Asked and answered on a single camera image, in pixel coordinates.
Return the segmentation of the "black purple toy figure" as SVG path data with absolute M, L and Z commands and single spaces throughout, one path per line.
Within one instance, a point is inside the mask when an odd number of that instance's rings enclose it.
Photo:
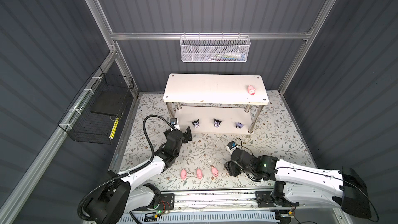
M 219 128 L 222 121 L 215 118 L 213 118 L 213 121 L 214 121 L 214 127 Z
M 194 128 L 199 128 L 200 127 L 200 119 L 192 121 L 192 125 Z

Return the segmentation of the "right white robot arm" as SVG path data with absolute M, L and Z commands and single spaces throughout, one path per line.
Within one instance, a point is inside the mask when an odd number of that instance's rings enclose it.
M 361 219 L 371 219 L 376 212 L 365 181 L 352 168 L 310 168 L 273 156 L 256 157 L 232 144 L 228 145 L 227 150 L 231 159 L 224 167 L 230 176 L 245 174 L 254 182 L 274 182 L 274 189 L 269 196 L 274 205 L 330 205 Z

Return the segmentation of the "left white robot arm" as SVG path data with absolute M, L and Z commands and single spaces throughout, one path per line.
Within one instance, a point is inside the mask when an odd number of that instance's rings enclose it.
M 182 144 L 192 141 L 192 132 L 170 129 L 166 143 L 153 153 L 153 159 L 123 173 L 109 171 L 110 179 L 83 197 L 77 207 L 78 217 L 97 224 L 116 224 L 123 214 L 142 207 L 156 207 L 161 191 L 146 181 L 170 168 L 179 156 Z

